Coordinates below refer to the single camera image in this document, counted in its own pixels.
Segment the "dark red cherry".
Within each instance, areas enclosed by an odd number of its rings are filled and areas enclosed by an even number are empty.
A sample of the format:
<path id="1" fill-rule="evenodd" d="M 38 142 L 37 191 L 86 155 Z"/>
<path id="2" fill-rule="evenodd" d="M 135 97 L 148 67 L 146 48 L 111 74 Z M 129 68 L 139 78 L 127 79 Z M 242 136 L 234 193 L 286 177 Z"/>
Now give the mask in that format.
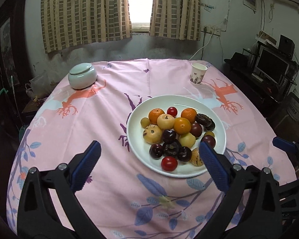
<path id="1" fill-rule="evenodd" d="M 192 158 L 192 151 L 188 147 L 181 147 L 178 151 L 177 158 L 181 162 L 189 162 Z"/>

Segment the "speckled tan melon fruit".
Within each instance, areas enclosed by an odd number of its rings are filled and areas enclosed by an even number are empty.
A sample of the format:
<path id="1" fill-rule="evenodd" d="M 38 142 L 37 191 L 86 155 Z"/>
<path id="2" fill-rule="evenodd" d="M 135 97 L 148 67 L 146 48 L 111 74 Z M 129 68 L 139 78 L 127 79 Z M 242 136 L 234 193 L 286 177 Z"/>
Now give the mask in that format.
<path id="1" fill-rule="evenodd" d="M 192 156 L 190 159 L 190 163 L 194 166 L 200 167 L 204 165 L 204 162 L 200 158 L 199 148 L 195 148 L 192 150 Z"/>

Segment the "large dark red plum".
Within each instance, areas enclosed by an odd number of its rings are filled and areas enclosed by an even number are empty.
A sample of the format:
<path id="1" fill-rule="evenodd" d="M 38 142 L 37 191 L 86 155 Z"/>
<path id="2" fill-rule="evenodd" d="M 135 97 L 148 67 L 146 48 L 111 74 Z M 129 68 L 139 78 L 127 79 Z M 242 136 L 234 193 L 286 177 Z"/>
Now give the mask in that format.
<path id="1" fill-rule="evenodd" d="M 214 148 L 215 145 L 216 145 L 216 140 L 215 140 L 215 138 L 212 135 L 204 135 L 201 138 L 200 142 L 206 142 L 206 143 L 208 143 L 211 148 Z"/>

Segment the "small yellow-green grape fruit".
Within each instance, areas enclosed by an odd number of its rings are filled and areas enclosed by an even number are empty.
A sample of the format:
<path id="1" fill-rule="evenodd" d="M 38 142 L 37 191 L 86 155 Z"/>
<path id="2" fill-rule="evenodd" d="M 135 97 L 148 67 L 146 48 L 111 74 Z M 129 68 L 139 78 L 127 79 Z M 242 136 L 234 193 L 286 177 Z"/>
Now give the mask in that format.
<path id="1" fill-rule="evenodd" d="M 206 131 L 204 136 L 210 135 L 212 137 L 215 137 L 215 134 L 212 131 Z"/>

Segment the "yellow loquat fruit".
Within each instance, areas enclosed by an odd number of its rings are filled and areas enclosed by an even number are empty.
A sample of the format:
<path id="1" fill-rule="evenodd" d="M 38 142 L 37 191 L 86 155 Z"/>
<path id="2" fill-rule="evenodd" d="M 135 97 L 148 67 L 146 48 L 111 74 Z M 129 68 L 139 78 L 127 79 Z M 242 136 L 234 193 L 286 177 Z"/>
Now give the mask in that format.
<path id="1" fill-rule="evenodd" d="M 192 148 L 196 143 L 196 137 L 191 133 L 187 133 L 179 136 L 178 141 L 180 142 L 182 147 Z"/>

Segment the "dark red plum centre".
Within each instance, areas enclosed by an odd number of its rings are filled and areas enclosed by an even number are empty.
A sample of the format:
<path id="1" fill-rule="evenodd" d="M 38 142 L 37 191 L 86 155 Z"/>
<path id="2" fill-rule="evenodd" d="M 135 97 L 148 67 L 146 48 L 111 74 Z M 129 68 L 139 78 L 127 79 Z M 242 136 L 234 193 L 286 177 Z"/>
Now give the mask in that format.
<path id="1" fill-rule="evenodd" d="M 198 139 L 203 133 L 203 128 L 197 122 L 192 123 L 190 134 L 192 134 L 196 139 Z"/>

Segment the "dark brown water chestnut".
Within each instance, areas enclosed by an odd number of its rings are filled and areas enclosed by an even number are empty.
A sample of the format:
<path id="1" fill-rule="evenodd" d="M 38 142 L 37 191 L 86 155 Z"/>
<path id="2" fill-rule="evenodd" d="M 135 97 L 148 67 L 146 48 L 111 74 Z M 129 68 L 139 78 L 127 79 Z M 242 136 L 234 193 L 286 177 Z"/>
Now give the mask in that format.
<path id="1" fill-rule="evenodd" d="M 212 124 L 212 119 L 205 114 L 198 113 L 195 116 L 195 120 L 197 123 L 202 125 L 203 127 L 209 127 Z"/>

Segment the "orange persimmon tomato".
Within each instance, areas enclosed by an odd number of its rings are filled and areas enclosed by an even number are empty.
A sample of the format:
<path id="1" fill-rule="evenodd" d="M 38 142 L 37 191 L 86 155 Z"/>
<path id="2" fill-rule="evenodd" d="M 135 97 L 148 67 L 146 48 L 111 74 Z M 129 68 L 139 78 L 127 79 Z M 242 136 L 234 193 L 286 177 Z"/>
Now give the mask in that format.
<path id="1" fill-rule="evenodd" d="M 185 135 L 190 132 L 191 123 L 186 118 L 182 118 L 182 117 L 176 118 L 173 129 L 178 135 Z"/>

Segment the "white oval plate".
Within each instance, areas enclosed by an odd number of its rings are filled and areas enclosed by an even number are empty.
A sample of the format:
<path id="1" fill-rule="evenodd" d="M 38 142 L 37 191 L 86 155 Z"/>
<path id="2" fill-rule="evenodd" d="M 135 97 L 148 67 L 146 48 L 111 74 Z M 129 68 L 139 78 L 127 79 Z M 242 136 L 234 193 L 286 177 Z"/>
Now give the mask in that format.
<path id="1" fill-rule="evenodd" d="M 144 129 L 152 124 L 148 118 L 148 114 L 152 109 L 160 108 L 167 114 L 169 107 L 175 107 L 178 110 L 178 115 L 175 117 L 180 118 L 181 113 L 186 108 L 193 108 L 197 114 L 202 113 L 212 119 L 212 124 L 209 127 L 203 128 L 202 135 L 196 139 L 196 143 L 191 150 L 199 148 L 201 138 L 204 136 L 206 131 L 212 131 L 215 134 L 216 145 L 214 150 L 219 154 L 224 154 L 226 149 L 226 132 L 224 125 L 220 118 L 214 111 L 209 109 L 206 105 L 184 96 L 177 95 L 164 95 L 150 98 L 141 104 L 139 104 L 131 113 L 128 118 L 126 134 L 127 140 L 130 145 L 130 149 L 135 156 L 149 169 L 170 177 L 176 178 L 190 178 L 201 175 L 207 171 L 205 165 L 197 167 L 189 162 L 181 162 L 177 158 L 179 149 L 182 147 L 178 141 L 179 136 L 174 129 L 162 130 L 162 141 L 161 144 L 164 149 L 164 155 L 155 160 L 150 156 L 150 147 L 153 144 L 148 144 L 143 139 Z M 172 172 L 162 170 L 161 161 L 164 157 L 174 157 L 178 161 L 177 169 Z"/>

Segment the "dark cherry left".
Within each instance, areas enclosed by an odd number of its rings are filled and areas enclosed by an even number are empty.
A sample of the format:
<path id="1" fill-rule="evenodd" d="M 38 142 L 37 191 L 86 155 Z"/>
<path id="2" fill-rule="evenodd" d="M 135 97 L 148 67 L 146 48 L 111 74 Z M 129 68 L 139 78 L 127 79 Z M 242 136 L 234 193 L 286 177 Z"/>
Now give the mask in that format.
<path id="1" fill-rule="evenodd" d="M 157 160 L 164 155 L 164 149 L 161 144 L 153 144 L 150 147 L 149 154 L 153 159 Z"/>

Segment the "tan apple-shaped fruit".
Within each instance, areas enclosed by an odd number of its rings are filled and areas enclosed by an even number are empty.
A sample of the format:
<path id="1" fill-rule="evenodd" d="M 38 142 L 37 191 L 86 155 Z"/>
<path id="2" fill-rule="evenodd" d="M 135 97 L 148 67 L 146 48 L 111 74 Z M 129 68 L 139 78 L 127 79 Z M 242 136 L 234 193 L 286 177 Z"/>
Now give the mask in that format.
<path id="1" fill-rule="evenodd" d="M 172 129 L 174 127 L 175 118 L 170 114 L 161 114 L 157 118 L 157 125 L 161 130 Z"/>

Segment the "tan spotted round fruit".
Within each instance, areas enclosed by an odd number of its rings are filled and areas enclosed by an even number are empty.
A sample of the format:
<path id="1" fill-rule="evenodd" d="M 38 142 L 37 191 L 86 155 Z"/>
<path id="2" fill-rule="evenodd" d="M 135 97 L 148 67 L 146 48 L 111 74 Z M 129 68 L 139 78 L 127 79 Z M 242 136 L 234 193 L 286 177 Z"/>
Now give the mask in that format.
<path id="1" fill-rule="evenodd" d="M 143 131 L 143 139 L 148 144 L 159 144 L 162 141 L 162 130 L 159 126 L 150 124 Z"/>

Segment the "small red cherry tomato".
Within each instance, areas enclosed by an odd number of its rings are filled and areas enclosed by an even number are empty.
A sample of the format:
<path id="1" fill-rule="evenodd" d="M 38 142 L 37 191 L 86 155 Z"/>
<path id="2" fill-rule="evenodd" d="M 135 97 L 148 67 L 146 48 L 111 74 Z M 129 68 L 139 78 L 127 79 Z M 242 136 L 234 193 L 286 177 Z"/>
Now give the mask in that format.
<path id="1" fill-rule="evenodd" d="M 178 110 L 175 107 L 169 107 L 167 109 L 167 114 L 169 114 L 175 118 L 178 115 Z"/>

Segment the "black computer monitor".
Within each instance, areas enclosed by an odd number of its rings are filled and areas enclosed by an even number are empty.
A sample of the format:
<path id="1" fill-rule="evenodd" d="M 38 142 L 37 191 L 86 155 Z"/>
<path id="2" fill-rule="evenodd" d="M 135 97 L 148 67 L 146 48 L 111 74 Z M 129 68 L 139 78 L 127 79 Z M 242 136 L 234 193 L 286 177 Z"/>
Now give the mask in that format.
<path id="1" fill-rule="evenodd" d="M 280 84 L 287 73 L 289 63 L 267 48 L 261 48 L 255 66 L 257 73 L 262 73 L 276 84 Z"/>

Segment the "orange mandarin left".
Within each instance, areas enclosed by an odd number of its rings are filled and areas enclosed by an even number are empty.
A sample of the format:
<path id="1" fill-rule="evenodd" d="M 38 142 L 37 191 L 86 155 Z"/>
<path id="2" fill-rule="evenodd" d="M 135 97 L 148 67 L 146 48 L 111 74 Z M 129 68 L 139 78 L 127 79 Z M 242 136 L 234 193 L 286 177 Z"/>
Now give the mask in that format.
<path id="1" fill-rule="evenodd" d="M 160 115 L 164 114 L 165 112 L 160 109 L 160 108 L 156 108 L 156 109 L 152 109 L 149 114 L 148 114 L 148 118 L 150 120 L 150 123 L 156 125 L 157 124 L 157 119 Z"/>

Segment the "white lidded ceramic jar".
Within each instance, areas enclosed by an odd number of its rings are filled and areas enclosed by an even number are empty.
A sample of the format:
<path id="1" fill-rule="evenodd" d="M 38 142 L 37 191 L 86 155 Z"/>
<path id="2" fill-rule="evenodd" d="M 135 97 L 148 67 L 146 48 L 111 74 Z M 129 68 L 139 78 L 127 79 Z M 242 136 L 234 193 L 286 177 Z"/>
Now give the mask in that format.
<path id="1" fill-rule="evenodd" d="M 81 90 L 93 85 L 97 77 L 96 69 L 91 63 L 80 63 L 71 68 L 68 81 L 71 88 Z"/>

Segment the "printed paper cup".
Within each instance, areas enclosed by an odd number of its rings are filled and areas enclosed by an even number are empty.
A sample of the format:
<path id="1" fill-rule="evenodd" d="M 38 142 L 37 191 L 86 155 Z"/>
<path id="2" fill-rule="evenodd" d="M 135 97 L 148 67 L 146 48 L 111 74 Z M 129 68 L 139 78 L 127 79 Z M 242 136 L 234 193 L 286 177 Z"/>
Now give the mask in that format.
<path id="1" fill-rule="evenodd" d="M 192 71 L 190 74 L 190 82 L 195 85 L 201 84 L 208 67 L 200 63 L 192 63 Z"/>

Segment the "left checkered curtain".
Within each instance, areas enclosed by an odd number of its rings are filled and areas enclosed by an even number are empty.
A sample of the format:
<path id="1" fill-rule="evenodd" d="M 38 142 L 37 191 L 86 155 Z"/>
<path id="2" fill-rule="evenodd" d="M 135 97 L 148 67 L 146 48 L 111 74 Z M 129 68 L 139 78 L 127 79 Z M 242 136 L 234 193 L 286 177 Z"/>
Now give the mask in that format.
<path id="1" fill-rule="evenodd" d="M 128 0 L 41 0 L 46 53 L 132 36 Z"/>

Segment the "checkered curtain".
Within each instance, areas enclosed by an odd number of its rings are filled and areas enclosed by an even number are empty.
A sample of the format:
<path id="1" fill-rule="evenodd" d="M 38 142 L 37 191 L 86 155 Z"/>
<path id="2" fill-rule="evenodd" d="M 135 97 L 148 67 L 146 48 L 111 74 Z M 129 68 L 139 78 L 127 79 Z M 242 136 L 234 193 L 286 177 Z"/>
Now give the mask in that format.
<path id="1" fill-rule="evenodd" d="M 153 0 L 150 36 L 199 41 L 200 20 L 201 0 Z"/>
<path id="2" fill-rule="evenodd" d="M 132 36 L 128 0 L 41 0 L 46 53 Z"/>

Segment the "right checkered curtain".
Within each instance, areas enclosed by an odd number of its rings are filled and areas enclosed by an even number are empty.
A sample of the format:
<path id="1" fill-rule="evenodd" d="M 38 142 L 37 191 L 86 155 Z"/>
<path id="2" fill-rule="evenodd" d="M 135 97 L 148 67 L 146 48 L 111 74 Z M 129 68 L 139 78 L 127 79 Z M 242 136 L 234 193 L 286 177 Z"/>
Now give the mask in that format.
<path id="1" fill-rule="evenodd" d="M 201 0 L 153 0 L 150 36 L 199 41 L 200 20 Z"/>

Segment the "dark framed picture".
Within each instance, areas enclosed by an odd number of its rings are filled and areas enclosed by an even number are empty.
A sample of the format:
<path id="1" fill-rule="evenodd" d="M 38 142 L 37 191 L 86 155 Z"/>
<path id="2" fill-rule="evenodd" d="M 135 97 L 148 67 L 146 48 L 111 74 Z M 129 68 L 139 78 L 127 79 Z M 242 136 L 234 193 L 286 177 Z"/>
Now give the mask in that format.
<path id="1" fill-rule="evenodd" d="M 0 7 L 0 71 L 8 86 L 31 77 L 25 42 L 26 0 L 6 0 Z"/>

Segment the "white wall power strip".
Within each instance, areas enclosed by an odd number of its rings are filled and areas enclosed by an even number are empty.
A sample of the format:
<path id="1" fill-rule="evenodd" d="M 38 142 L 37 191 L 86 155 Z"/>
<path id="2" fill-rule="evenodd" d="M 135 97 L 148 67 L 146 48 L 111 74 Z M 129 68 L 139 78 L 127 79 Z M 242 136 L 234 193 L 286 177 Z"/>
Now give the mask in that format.
<path id="1" fill-rule="evenodd" d="M 210 35 L 221 36 L 221 28 L 216 26 L 203 26 L 201 29 L 202 32 L 208 33 Z"/>

